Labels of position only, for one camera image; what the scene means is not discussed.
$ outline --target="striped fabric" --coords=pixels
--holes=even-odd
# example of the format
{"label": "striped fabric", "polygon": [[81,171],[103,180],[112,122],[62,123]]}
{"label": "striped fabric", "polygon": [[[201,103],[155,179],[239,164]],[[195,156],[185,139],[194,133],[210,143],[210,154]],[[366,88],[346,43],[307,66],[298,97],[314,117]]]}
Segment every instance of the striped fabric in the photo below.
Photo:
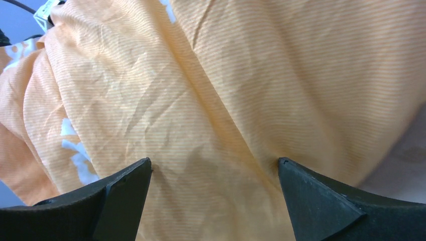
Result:
{"label": "striped fabric", "polygon": [[52,20],[0,76],[32,154],[0,178],[32,204],[150,157],[140,241],[294,240],[277,158],[358,185],[426,98],[424,1],[68,0]]}

